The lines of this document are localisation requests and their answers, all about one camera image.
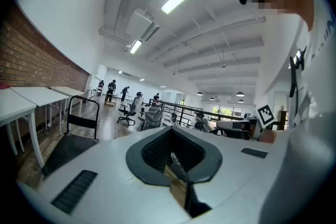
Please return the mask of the white table with grommet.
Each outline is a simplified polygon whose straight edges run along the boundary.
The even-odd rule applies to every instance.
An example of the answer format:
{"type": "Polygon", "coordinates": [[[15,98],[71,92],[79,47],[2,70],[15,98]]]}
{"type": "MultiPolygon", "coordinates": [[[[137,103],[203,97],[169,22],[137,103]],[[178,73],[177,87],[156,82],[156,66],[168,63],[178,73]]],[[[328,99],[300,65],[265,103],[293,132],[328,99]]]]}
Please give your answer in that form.
{"type": "Polygon", "coordinates": [[[6,126],[10,146],[15,156],[18,155],[14,138],[12,135],[11,123],[24,118],[29,124],[29,132],[37,162],[41,168],[45,162],[42,157],[35,124],[36,105],[17,94],[14,90],[7,88],[0,90],[0,127],[6,126]]]}

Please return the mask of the wooden trolley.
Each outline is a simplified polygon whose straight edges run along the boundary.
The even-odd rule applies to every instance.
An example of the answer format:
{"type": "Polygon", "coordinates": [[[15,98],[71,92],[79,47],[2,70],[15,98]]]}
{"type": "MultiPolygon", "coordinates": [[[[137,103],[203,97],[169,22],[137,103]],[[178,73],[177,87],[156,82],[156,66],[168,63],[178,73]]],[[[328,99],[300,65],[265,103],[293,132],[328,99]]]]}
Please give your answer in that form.
{"type": "Polygon", "coordinates": [[[117,95],[115,94],[106,94],[105,100],[104,100],[104,105],[110,105],[110,106],[115,106],[117,102],[117,95]]]}

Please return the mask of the window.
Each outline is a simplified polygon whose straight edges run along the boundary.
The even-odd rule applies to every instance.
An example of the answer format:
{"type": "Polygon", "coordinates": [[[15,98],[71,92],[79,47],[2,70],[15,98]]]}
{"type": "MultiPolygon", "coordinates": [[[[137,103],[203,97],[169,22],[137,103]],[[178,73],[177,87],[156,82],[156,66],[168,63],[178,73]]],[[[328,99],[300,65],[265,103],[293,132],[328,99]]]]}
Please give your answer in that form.
{"type": "Polygon", "coordinates": [[[234,106],[212,105],[212,113],[225,116],[241,117],[241,108],[234,106]]]}

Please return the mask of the black metal railing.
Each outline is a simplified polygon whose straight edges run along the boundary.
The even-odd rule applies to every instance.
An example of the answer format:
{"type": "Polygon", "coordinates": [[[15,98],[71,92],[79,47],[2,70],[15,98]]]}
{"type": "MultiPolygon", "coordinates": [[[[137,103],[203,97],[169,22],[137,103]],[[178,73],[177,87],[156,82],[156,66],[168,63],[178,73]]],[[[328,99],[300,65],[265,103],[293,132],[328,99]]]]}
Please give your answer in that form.
{"type": "Polygon", "coordinates": [[[175,113],[177,115],[177,121],[180,126],[184,127],[192,127],[192,121],[196,117],[197,112],[202,112],[204,114],[204,118],[208,120],[209,124],[212,127],[216,127],[217,121],[240,121],[243,120],[241,117],[233,117],[233,116],[225,116],[217,113],[212,113],[211,110],[205,111],[202,108],[196,108],[187,105],[169,103],[165,101],[158,101],[154,99],[149,99],[148,105],[156,106],[160,108],[161,113],[163,114],[162,124],[166,126],[171,126],[173,120],[171,119],[171,114],[175,113]]]}

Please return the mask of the short ceiling light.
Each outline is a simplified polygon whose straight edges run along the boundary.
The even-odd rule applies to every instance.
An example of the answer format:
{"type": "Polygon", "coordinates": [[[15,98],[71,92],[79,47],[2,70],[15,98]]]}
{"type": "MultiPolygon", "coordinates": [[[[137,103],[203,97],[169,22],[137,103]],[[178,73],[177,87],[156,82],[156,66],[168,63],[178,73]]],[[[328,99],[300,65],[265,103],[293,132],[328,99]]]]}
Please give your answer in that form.
{"type": "Polygon", "coordinates": [[[132,44],[130,53],[134,54],[141,45],[142,45],[141,40],[135,40],[134,43],[132,44]]]}

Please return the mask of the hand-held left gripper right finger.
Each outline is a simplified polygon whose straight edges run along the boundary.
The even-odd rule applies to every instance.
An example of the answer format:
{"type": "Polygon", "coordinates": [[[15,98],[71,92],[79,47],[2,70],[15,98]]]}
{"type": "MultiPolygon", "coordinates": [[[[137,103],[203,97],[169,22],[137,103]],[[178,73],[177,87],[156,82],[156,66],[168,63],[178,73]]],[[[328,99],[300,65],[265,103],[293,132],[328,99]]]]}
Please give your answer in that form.
{"type": "Polygon", "coordinates": [[[179,130],[213,144],[223,159],[211,181],[194,186],[199,201],[212,209],[172,224],[259,224],[262,205],[282,165],[283,134],[273,143],[263,143],[179,130]]]}

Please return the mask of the person's white shirt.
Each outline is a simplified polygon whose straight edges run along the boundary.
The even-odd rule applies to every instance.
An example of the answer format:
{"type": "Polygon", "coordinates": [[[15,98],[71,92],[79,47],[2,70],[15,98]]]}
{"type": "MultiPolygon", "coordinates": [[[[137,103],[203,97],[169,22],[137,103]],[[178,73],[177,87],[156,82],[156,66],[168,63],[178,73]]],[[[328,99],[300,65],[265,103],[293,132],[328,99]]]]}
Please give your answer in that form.
{"type": "Polygon", "coordinates": [[[328,0],[313,3],[301,75],[308,117],[290,133],[259,224],[336,224],[336,16],[328,0]]]}

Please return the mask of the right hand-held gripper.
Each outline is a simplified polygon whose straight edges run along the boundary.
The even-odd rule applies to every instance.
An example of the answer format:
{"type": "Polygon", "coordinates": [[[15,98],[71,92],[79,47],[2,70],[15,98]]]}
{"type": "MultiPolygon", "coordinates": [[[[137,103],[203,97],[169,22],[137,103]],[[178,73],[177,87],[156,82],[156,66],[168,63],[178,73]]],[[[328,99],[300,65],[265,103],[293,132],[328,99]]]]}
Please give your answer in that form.
{"type": "MultiPolygon", "coordinates": [[[[269,105],[265,104],[256,109],[256,113],[258,116],[259,123],[261,128],[264,129],[265,127],[269,126],[275,121],[275,117],[271,111],[269,105]]],[[[249,131],[249,121],[217,121],[216,123],[217,128],[223,129],[240,129],[243,131],[249,131]]]]}

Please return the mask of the ceiling air conditioner unit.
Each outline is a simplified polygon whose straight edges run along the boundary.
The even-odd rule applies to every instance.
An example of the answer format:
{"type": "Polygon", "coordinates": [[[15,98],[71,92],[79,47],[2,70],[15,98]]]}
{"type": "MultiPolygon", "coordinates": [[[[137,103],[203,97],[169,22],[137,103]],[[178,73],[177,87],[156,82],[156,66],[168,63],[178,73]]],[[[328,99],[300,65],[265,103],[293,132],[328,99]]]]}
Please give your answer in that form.
{"type": "Polygon", "coordinates": [[[128,21],[125,33],[133,40],[147,42],[160,29],[161,26],[156,24],[152,17],[146,15],[144,10],[137,8],[128,21]]]}

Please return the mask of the small white desk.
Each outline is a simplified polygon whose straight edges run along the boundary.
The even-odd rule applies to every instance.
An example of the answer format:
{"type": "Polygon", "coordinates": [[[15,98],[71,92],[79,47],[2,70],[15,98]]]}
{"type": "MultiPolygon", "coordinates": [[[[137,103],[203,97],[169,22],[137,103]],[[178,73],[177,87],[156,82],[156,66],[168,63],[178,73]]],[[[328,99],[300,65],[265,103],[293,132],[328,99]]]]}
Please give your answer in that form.
{"type": "Polygon", "coordinates": [[[93,97],[101,97],[102,88],[89,89],[88,93],[89,93],[88,94],[89,99],[91,99],[93,97]]]}

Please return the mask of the black platform trolley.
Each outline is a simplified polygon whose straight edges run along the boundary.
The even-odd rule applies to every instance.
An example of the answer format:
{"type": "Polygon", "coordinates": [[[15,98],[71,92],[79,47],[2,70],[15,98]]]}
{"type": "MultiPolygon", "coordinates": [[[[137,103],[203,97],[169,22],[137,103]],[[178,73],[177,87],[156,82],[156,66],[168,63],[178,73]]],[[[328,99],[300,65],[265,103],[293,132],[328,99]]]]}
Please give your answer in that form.
{"type": "Polygon", "coordinates": [[[68,111],[67,114],[67,131],[62,136],[62,139],[56,145],[51,155],[47,159],[47,162],[41,169],[44,177],[48,177],[54,171],[61,168],[72,159],[76,158],[89,148],[93,147],[99,142],[97,138],[98,129],[98,116],[100,105],[95,100],[90,100],[79,95],[74,95],[70,98],[69,103],[72,104],[73,99],[79,99],[81,101],[91,102],[97,106],[96,116],[92,119],[86,119],[80,116],[76,116],[68,111]],[[94,130],[93,138],[83,137],[79,135],[74,135],[70,133],[70,126],[75,125],[79,127],[84,127],[86,129],[94,130]]]}

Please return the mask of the person's right forearm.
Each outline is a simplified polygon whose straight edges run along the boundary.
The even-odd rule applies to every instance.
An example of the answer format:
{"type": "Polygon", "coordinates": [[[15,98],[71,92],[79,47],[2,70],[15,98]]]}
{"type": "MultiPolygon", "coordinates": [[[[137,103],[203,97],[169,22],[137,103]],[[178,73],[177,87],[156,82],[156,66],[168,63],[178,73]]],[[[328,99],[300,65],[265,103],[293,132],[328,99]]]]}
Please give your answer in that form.
{"type": "Polygon", "coordinates": [[[263,130],[259,141],[263,143],[273,143],[277,137],[277,132],[273,130],[263,130]]]}

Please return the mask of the plastic-wrapped office chair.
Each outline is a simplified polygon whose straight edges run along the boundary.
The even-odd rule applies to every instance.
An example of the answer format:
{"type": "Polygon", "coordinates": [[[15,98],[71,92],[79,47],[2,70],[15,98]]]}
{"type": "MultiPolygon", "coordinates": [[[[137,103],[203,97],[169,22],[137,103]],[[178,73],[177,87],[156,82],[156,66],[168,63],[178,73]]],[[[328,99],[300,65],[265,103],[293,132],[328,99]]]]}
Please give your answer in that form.
{"type": "Polygon", "coordinates": [[[123,116],[120,116],[118,118],[117,123],[119,123],[120,121],[126,121],[129,126],[130,121],[132,121],[133,125],[135,125],[135,120],[133,120],[131,117],[135,116],[141,111],[141,108],[143,106],[142,94],[138,92],[138,95],[134,98],[132,104],[129,104],[128,108],[126,105],[123,106],[123,109],[119,109],[119,111],[123,113],[123,116]]]}
{"type": "Polygon", "coordinates": [[[158,107],[149,107],[147,111],[141,113],[140,120],[141,131],[155,129],[161,126],[163,114],[158,107]]]}
{"type": "Polygon", "coordinates": [[[202,112],[196,113],[193,127],[205,133],[210,133],[214,129],[212,125],[209,124],[208,120],[204,118],[204,114],[202,112]]]}

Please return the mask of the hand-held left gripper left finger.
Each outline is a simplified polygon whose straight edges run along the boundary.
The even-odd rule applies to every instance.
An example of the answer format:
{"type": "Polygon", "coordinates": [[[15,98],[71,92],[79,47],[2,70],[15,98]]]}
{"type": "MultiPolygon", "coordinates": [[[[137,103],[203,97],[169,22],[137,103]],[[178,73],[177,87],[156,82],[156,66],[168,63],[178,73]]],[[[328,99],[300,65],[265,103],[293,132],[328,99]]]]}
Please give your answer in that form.
{"type": "Polygon", "coordinates": [[[29,203],[41,216],[58,224],[181,224],[191,217],[178,204],[168,187],[150,186],[128,169],[128,148],[152,135],[131,134],[88,149],[50,174],[37,190],[18,183],[29,203]],[[97,173],[72,213],[52,205],[53,199],[81,171],[97,173]]]}

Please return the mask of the plain white table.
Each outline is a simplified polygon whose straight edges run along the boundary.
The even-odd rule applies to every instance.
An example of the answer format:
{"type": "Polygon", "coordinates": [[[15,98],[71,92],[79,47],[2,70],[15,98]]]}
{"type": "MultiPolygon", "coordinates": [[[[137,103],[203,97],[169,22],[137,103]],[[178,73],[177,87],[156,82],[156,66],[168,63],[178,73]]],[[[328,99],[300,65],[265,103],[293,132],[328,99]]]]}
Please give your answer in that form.
{"type": "Polygon", "coordinates": [[[52,110],[59,110],[59,126],[61,127],[62,102],[68,97],[46,87],[11,87],[15,93],[32,102],[37,107],[45,107],[45,131],[52,126],[52,110]]]}
{"type": "Polygon", "coordinates": [[[68,105],[67,103],[67,100],[72,97],[72,96],[75,96],[75,95],[78,95],[80,97],[83,97],[84,96],[84,92],[81,92],[81,91],[78,91],[78,90],[75,90],[75,89],[72,89],[70,87],[50,87],[51,90],[54,90],[56,92],[59,92],[61,94],[64,94],[67,96],[67,98],[65,99],[64,101],[64,114],[66,112],[66,107],[68,105]]]}

